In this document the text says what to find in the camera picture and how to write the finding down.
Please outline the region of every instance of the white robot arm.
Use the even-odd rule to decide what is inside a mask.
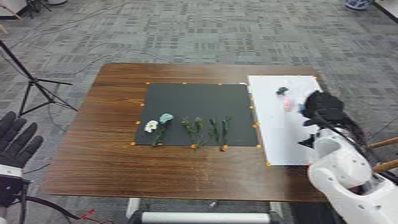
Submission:
[[[318,160],[309,166],[309,180],[347,223],[396,224],[396,184],[373,173],[352,143],[331,129],[316,134],[315,151]]]

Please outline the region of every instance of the table leg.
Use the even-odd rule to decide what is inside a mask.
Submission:
[[[4,28],[4,25],[0,24],[0,30],[4,31],[5,34],[9,34],[9,31]]]

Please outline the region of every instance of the black glove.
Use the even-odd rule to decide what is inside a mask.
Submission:
[[[309,118],[304,122],[304,126],[318,125],[323,128],[325,124],[320,117],[334,125],[345,122],[345,119],[348,118],[343,112],[345,103],[329,93],[322,93],[316,90],[307,97],[304,106],[302,116]]]
[[[316,90],[307,97],[304,106],[302,116],[309,118],[304,122],[304,126],[318,125],[320,128],[329,128],[332,126],[334,128],[339,127],[347,129],[355,142],[359,145],[364,145],[364,132],[343,111],[345,103],[339,98]],[[306,141],[302,141],[300,144],[309,146],[311,144]]]
[[[0,120],[0,164],[18,168],[25,167],[43,143],[43,137],[34,137],[37,131],[36,123],[30,124],[18,136],[25,123],[27,119],[16,118],[14,112],[9,112]]]
[[[29,159],[41,147],[43,137],[36,136],[37,124],[32,123],[18,136],[27,120],[16,118],[9,112],[0,120],[0,165],[23,168]],[[23,191],[25,182],[21,177],[0,175],[0,206],[5,208],[16,201]]]

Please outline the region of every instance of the tripod leg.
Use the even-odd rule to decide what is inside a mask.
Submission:
[[[52,12],[52,9],[48,8],[46,4],[41,2],[39,0],[39,4],[43,5],[43,7],[46,8],[46,10]]]
[[[46,93],[52,95],[53,99],[57,99],[62,104],[69,107],[69,109],[73,109],[75,111],[78,111],[78,109],[71,106],[71,104],[62,100],[62,98],[55,95],[55,93],[46,89],[45,86],[41,86],[43,90],[46,91]]]
[[[23,95],[23,101],[21,101],[21,107],[20,107],[20,114],[18,114],[20,117],[25,114],[23,109],[25,109],[25,104],[27,104],[27,100],[29,100],[29,93],[30,93],[32,85],[34,85],[32,82],[29,82],[29,86],[27,86],[27,90],[25,90],[25,95]]]
[[[50,82],[50,83],[55,83],[55,84],[62,84],[62,85],[73,85],[71,83],[68,82],[59,82],[59,81],[52,81],[52,80],[46,80],[46,79],[37,79],[41,82]]]

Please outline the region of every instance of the white flower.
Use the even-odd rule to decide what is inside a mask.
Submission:
[[[153,133],[153,130],[156,130],[158,128],[158,121],[151,120],[148,123],[146,123],[146,132],[148,133]]]

